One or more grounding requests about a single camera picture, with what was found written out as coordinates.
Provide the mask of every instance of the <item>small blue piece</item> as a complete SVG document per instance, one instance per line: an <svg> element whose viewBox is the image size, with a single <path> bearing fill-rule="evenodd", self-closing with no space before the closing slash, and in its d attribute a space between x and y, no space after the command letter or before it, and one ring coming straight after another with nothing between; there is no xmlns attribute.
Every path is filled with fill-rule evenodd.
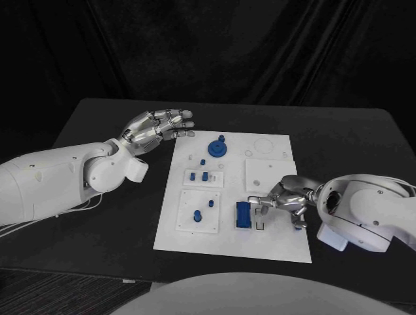
<svg viewBox="0 0 416 315"><path fill-rule="evenodd" d="M201 213L199 213L199 210L195 210L195 211L194 211L194 221L195 221L195 222L199 222L199 221L201 221Z"/></svg>
<svg viewBox="0 0 416 315"><path fill-rule="evenodd" d="M235 203L235 227L251 228L248 202Z"/></svg>
<svg viewBox="0 0 416 315"><path fill-rule="evenodd" d="M222 135L220 135L218 139L212 141L210 145L207 146L207 152L215 158L220 158L227 153L227 146L224 145Z"/></svg>

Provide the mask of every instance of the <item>black table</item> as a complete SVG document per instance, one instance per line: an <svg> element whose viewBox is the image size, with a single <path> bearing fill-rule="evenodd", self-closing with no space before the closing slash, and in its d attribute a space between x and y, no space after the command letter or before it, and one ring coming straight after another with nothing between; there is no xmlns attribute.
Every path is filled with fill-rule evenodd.
<svg viewBox="0 0 416 315"><path fill-rule="evenodd" d="M416 185L416 157L384 110L231 104L81 100L54 148L117 136L145 110L194 112L195 129L290 135L299 175L320 181L356 173ZM312 264L152 250L174 142L142 156L149 170L127 180L90 211L45 219L0 239L0 268L172 282L217 272L264 272L306 278L375 299L416 303L416 252L392 240L385 253L316 240L315 208L305 214Z"/></svg>

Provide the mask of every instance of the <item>black carpet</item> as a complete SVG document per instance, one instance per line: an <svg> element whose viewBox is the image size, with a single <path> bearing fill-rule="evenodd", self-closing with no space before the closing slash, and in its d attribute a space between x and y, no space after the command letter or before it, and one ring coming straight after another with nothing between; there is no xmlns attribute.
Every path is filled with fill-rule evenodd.
<svg viewBox="0 0 416 315"><path fill-rule="evenodd" d="M150 283L0 270L0 314L110 314Z"/></svg>

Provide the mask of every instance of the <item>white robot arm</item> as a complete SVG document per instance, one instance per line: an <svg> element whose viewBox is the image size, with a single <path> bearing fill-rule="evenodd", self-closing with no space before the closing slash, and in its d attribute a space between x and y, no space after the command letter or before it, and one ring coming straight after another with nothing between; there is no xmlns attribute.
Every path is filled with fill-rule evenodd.
<svg viewBox="0 0 416 315"><path fill-rule="evenodd" d="M416 250L414 187L395 178L348 175L320 184L287 175L267 196L250 196L248 203L261 205L261 215L269 207L289 211L296 230L306 227L300 220L306 205L316 206L323 221L318 239L339 251L351 242L368 251L385 252L392 236Z"/></svg>
<svg viewBox="0 0 416 315"><path fill-rule="evenodd" d="M51 217L112 191L125 178L140 182L148 165L136 156L161 140L194 136L186 110L145 112L117 138L25 154L0 165L0 226Z"/></svg>

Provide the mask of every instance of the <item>blue rectangular block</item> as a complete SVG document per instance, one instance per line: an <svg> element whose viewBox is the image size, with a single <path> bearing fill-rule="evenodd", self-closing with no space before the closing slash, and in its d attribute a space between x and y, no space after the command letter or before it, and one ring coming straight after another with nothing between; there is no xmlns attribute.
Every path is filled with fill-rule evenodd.
<svg viewBox="0 0 416 315"><path fill-rule="evenodd" d="M235 203L235 227L251 228L248 202Z"/></svg>

